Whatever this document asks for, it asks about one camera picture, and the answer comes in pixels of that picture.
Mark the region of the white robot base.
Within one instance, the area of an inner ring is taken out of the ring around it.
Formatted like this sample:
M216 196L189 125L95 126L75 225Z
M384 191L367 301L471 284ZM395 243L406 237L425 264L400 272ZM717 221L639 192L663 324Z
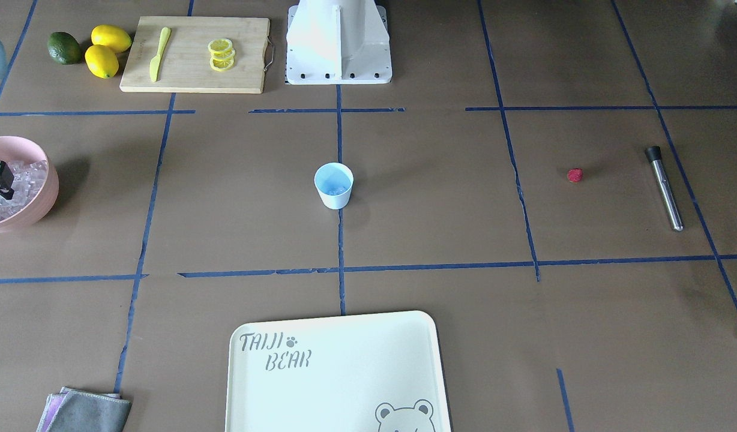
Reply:
M290 85L390 83L385 7L374 1L300 1L291 6L285 69Z

